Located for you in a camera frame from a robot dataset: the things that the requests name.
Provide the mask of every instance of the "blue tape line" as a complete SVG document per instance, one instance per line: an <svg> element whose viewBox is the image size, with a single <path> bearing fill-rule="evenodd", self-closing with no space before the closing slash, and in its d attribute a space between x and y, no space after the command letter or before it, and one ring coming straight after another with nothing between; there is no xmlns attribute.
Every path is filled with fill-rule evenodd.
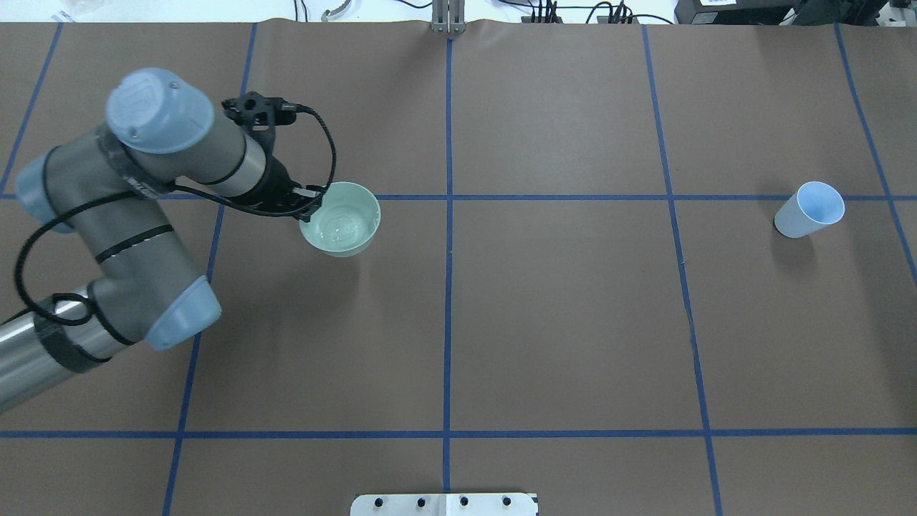
<svg viewBox="0 0 917 516"><path fill-rule="evenodd" d="M664 195L652 194L480 194L452 196L457 201L664 201Z"/></svg>
<svg viewBox="0 0 917 516"><path fill-rule="evenodd" d="M452 489L450 476L452 430L452 38L446 40L446 300L443 330L443 492Z"/></svg>
<svg viewBox="0 0 917 516"><path fill-rule="evenodd" d="M676 201L786 201L790 196L755 196L755 195L705 195L705 194L675 194ZM440 194L378 194L380 201L446 201L447 196ZM895 201L917 201L917 196L891 196ZM14 194L0 194L0 200L15 200ZM844 196L844 201L882 201L885 196ZM206 200L192 194L166 194L159 200ZM480 194L480 195L454 195L453 201L664 201L668 196L659 194Z"/></svg>
<svg viewBox="0 0 917 516"><path fill-rule="evenodd" d="M453 430L451 439L658 439L702 438L704 430ZM724 428L710 430L712 437L807 437L845 435L917 435L917 427L864 428ZM175 439L177 432L5 430L0 439ZM439 430L394 431L201 431L185 432L184 440L358 440L442 439Z"/></svg>
<svg viewBox="0 0 917 516"><path fill-rule="evenodd" d="M13 141L13 150L9 153L9 159L6 160L6 167L3 170L3 177L0 178L0 192L6 191L6 182L9 181L9 175L13 171L13 164L16 162L16 155L19 154L19 145L22 143L22 139L26 135L28 120L32 117L32 110L35 109L35 103L39 100L41 85L44 84L45 77L48 75L48 69L51 66L51 58L54 57L54 51L57 49L58 41L61 40L62 30L63 24L58 23L57 29L54 30L54 38L51 39L51 45L48 48L48 54L45 56L45 62L41 65L39 78L35 82L35 87L32 88L32 97L28 100L26 114L23 115L22 123L19 124L19 132L16 134L16 139Z"/></svg>
<svg viewBox="0 0 917 516"><path fill-rule="evenodd" d="M379 195L376 196L380 201L445 201L446 196L440 195Z"/></svg>
<svg viewBox="0 0 917 516"><path fill-rule="evenodd" d="M251 24L249 32L249 52L245 56L245 69L242 71L242 85L238 89L238 95L243 96L249 89L249 73L251 72L251 56L255 54L255 38L258 36L258 23Z"/></svg>
<svg viewBox="0 0 917 516"><path fill-rule="evenodd" d="M841 26L838 23L834 23L834 36L837 38L837 48L841 51L841 62L844 63L844 73L847 76L847 85L850 86L850 95L854 98L856 115L860 119L860 125L863 126L863 133L866 135L866 142L869 145L869 153L872 154L872 161L876 165L876 173L878 174L878 179L882 183L882 191L885 192L885 199L889 203L891 219L895 222L895 230L898 232L898 240L901 242L901 248L904 250L904 258L907 260L908 267L911 269L911 280L913 281L914 285L917 286L917 266L914 265L913 255L911 254L911 246L908 245L908 239L904 235L904 228L901 226L901 221L898 218L898 210L895 208L895 200L891 195L891 188L889 188L889 181L885 177L885 170L882 168L882 161L878 158L876 142L874 142L872 139L872 131L869 130L869 124L866 121L866 114L863 112L863 107L859 100L859 94L856 92L854 75L850 70L850 61L847 59L847 49L844 46L844 37L841 35Z"/></svg>
<svg viewBox="0 0 917 516"><path fill-rule="evenodd" d="M613 439L703 437L703 430L455 430L454 439Z"/></svg>
<svg viewBox="0 0 917 516"><path fill-rule="evenodd" d="M712 430L714 437L804 437L807 435L917 435L917 428L763 428Z"/></svg>
<svg viewBox="0 0 917 516"><path fill-rule="evenodd" d="M172 495L175 493L175 478L178 476L178 462L182 457L182 443L181 437L175 438L175 445L172 448L172 462L169 466L169 483L166 484L166 496L162 502L162 516L169 516L171 512Z"/></svg>
<svg viewBox="0 0 917 516"><path fill-rule="evenodd" d="M120 430L3 430L0 439L175 439L176 432Z"/></svg>
<svg viewBox="0 0 917 516"><path fill-rule="evenodd" d="M694 381L697 384L697 398L701 408L701 423L704 431L704 442L707 448L707 464L710 469L710 484L713 492L713 508L717 516L723 516L723 503L720 497L720 480L716 471L716 458L713 454L713 438L710 434L710 417L707 413L707 395L703 388L703 374L701 372L701 354L697 349L697 333L694 330L694 313L691 309L691 294L688 290L688 275L685 271L684 254L681 250L681 235L679 232L678 214L675 211L675 196L672 192L672 179L668 171L668 155L666 153L666 138L662 131L662 116L659 112L659 98L656 89L656 76L653 72L653 56L649 47L649 33L646 25L643 30L643 46L646 53L646 73L649 77L649 91L653 100L653 115L656 118L656 135L659 142L659 158L662 161L662 174L666 182L666 195L668 196L668 216L672 223L672 239L675 243L675 255L679 264L679 279L681 282L681 297L684 302L685 312L688 315L688 329L691 335L691 353L694 359Z"/></svg>
<svg viewBox="0 0 917 516"><path fill-rule="evenodd" d="M255 51L255 38L258 36L258 23L251 24L249 32L249 51L245 57L245 68L242 72L242 83L239 87L239 96L245 94L249 86L249 73L251 71L251 56ZM216 252L220 244L220 232L223 229L223 215L226 213L226 207L220 205L216 210L216 221L214 223L214 237L210 242L210 256L207 259L207 281L212 281L214 277L214 264L216 262ZM162 516L169 516L171 512L172 494L175 491L175 481L178 477L178 466L182 459L182 441L185 434L185 424L188 421L188 407L191 404L191 392L194 385L194 373L197 370L197 357L201 348L201 334L194 335L194 341L191 348L191 359L188 361L188 374L185 377L184 393L182 395L182 411L179 414L178 435L175 437L175 447L172 452L172 462L169 468L169 482L166 485L165 500L162 502Z"/></svg>
<svg viewBox="0 0 917 516"><path fill-rule="evenodd" d="M193 194L166 194L164 196L156 197L157 200L166 200L166 201L204 201L203 197L199 197Z"/></svg>
<svg viewBox="0 0 917 516"><path fill-rule="evenodd" d="M443 432L431 431L367 431L367 432L185 432L185 439L298 439L298 440L347 440L347 439L442 439Z"/></svg>

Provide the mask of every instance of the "wire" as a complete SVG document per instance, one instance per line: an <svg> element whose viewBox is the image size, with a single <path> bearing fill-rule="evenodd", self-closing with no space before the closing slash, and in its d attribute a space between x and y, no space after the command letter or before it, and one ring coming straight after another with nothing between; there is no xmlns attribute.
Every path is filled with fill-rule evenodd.
<svg viewBox="0 0 917 516"><path fill-rule="evenodd" d="M331 131L328 129L328 125L325 123L325 120L322 119L322 117L319 116L318 113L315 112L314 109L312 109L309 106L303 106L302 104L296 104L296 112L305 113L306 115L310 115L313 118L315 118L315 120L318 122L318 125L322 127L322 131L325 132L326 138L328 138L328 147L331 149L331 172L328 173L328 181L325 184L325 186L322 187L322 190L320 193L321 195L324 195L325 192L328 190L328 188L331 187L331 184L335 180L335 170L337 169L337 147L335 146L335 140L334 138L331 137ZM247 206L235 203L225 197L215 196L213 194L209 194L202 190L191 188L190 186L176 185L172 188L172 190L199 196L209 201L213 201L215 203L221 204L227 208L233 208L243 213L248 213L250 215L258 215L260 217L295 217L303 213L304 211L306 211L313 204L315 204L315 202L319 198L321 198L321 195L315 196L310 199L306 199L305 202L303 202L303 204L297 208L291 209L289 211L273 212L273 211L262 211L260 209L249 208Z"/></svg>
<svg viewBox="0 0 917 516"><path fill-rule="evenodd" d="M23 279L26 268L26 259L28 258L28 254L32 251L32 247L34 247L35 243L39 241L39 238L41 238L42 235L50 231L58 224L61 224L67 219L83 213L87 209L100 207L103 204L108 204L131 197L138 198L137 194L135 194L133 191L127 191L112 194L110 196L100 197L94 201L89 201L87 203L81 204L80 206L73 208L64 214L51 219L26 239L26 242L22 244L22 249L19 250L19 256L16 258L16 267L13 269L13 283L16 284L16 292L19 294L19 298L26 305L28 310L35 312L43 319L56 322L62 326L79 326L89 322L89 320L93 318L93 315L95 315L95 312L97 311L95 303L88 297L83 297L79 294L67 293L58 295L60 300L76 301L78 303L83 303L86 306L86 313L79 319L67 319L65 317L60 317L39 306L39 304L35 302L35 299L33 299L26 290L26 282Z"/></svg>
<svg viewBox="0 0 917 516"><path fill-rule="evenodd" d="M433 2L430 2L429 4L423 4L422 6L415 6L414 4L408 2L407 0L395 0L395 2L400 2L402 4L405 4L406 6L413 7L414 9L426 9L433 4Z"/></svg>
<svg viewBox="0 0 917 516"><path fill-rule="evenodd" d="M305 113L306 115L309 115L315 118L315 120L318 122L318 125L321 126L322 131L325 133L325 136L328 138L328 147L331 150L331 171L328 173L327 183L325 184L325 186L319 187L318 195L316 195L315 197L307 198L302 203L301 206L295 209L289 210L289 211L284 211L284 212L270 212L270 211L262 211L262 210L255 209L255 208L249 208L247 206L243 206L233 201L230 201L229 199L226 199L224 197L208 194L206 192L202 192L201 190L191 188L190 186L171 185L172 191L179 191L179 192L186 192L188 194L194 194L204 199L219 203L223 206L233 208L238 211L245 212L245 213L249 213L251 215L258 215L261 217L296 217L297 215L300 215L301 213L306 211L308 208L310 208L312 205L314 205L320 198L322 198L322 196L325 194L325 192L328 191L328 188L330 188L331 184L334 182L335 171L337 169L337 147L335 146L334 138L332 138L331 136L331 131L328 129L328 125L325 123L322 117L314 109L312 109L309 106L303 106L302 104L296 104L296 112ZM76 217L77 215L83 213L84 211L88 209L98 208L104 204L113 203L116 201L129 199L129 198L139 199L139 197L137 196L136 193L134 193L133 190L126 191L126 192L118 192L117 194L112 194L110 196L99 197L96 200L89 201L87 203L83 203L80 206L70 209L67 212L55 217L54 219L51 219L50 221L42 225L40 228L38 228L34 233L32 233L26 239L26 242L22 244L22 248L19 250L19 255L16 258L16 266L13 270L13 283L16 285L16 292L19 295L19 299L21 299L23 304L26 305L26 308L20 311L19 313L17 313L16 315L14 315L12 318L6 320L6 322L4 322L3 324L6 324L10 320L14 320L18 317L21 317L29 313L30 311L35 312L36 315L38 315L39 317L42 317L43 319L50 320L52 322L56 322L62 326L80 326L81 324L85 324L86 322L89 322L89 320L91 320L93 316L96 313L98 313L98 306L90 298L81 296L79 294L58 293L54 295L54 298L60 301L75 301L77 303L83 304L85 306L86 313L83 314L83 316L80 317L79 319L67 319L64 317L60 317L52 313L51 311L48 311L42 308L39 305L39 303L37 303L35 299L33 299L32 296L28 294L28 291L26 290L26 282L24 279L25 269L26 269L26 260L28 259L28 255L32 251L32 248L35 247L36 242L38 242L38 240L43 235L48 233L48 231L51 231L58 224L62 224L66 222L68 219Z"/></svg>
<svg viewBox="0 0 917 516"><path fill-rule="evenodd" d="M614 6L612 6L612 3L611 2L599 2L595 6L592 6L592 11L590 11L589 15L586 17L586 23L589 23L589 20L592 19L592 15L595 14L595 10L601 7L602 5L608 6L608 18L611 18L613 16L612 11L614 9Z"/></svg>
<svg viewBox="0 0 917 516"><path fill-rule="evenodd" d="M622 20L624 20L624 19L626 19L626 20L633 20L634 18L637 18L637 17L661 19L662 21L668 23L669 25L677 25L677 24L675 24L675 23L673 23L673 22L671 22L671 21L665 19L664 17L658 17L658 16L656 16L656 15L630 15L630 16L628 16L628 17L622 18Z"/></svg>

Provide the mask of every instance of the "light blue joint cap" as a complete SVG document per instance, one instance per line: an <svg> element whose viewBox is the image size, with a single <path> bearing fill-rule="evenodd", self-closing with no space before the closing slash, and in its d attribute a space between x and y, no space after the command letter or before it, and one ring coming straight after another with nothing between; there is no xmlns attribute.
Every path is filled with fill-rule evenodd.
<svg viewBox="0 0 917 516"><path fill-rule="evenodd" d="M16 178L16 199L26 213L37 219L42 226L58 216L51 207L48 192L45 190L45 162L48 160L48 154L50 152L45 152L43 156L26 165ZM73 228L63 222L53 229L58 233L73 233Z"/></svg>
<svg viewBox="0 0 917 516"><path fill-rule="evenodd" d="M121 79L105 104L108 128L121 143L151 154L183 151L214 125L214 107L201 90L162 68Z"/></svg>
<svg viewBox="0 0 917 516"><path fill-rule="evenodd" d="M207 278L201 276L185 288L153 323L147 332L147 342L154 350L165 351L204 331L220 318L222 312Z"/></svg>

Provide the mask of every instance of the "cup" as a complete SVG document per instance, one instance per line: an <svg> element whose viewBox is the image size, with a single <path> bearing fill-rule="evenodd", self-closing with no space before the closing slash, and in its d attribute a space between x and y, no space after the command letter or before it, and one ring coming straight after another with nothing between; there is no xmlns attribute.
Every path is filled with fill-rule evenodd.
<svg viewBox="0 0 917 516"><path fill-rule="evenodd" d="M790 197L774 217L783 236L798 239L830 226L844 216L844 198L830 185L810 181Z"/></svg>

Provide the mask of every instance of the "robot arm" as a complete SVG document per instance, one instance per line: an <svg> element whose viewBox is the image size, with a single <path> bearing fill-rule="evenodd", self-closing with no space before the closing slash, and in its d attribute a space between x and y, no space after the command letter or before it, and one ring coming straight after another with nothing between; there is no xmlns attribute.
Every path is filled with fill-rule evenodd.
<svg viewBox="0 0 917 516"><path fill-rule="evenodd" d="M221 308L213 290L151 201L173 190L196 192L177 186L179 177L259 215L308 220L321 205L326 186L302 188L272 156L275 125L306 112L327 134L321 118L308 107L255 93L225 101L224 108L226 117L174 73L138 70L109 96L105 123L19 174L23 208L45 229L57 220L53 230L77 231L104 275L72 294L34 303L17 274L31 311L0 326L0 411L134 342L145 339L165 350L216 321ZM20 274L29 247L17 261Z"/></svg>

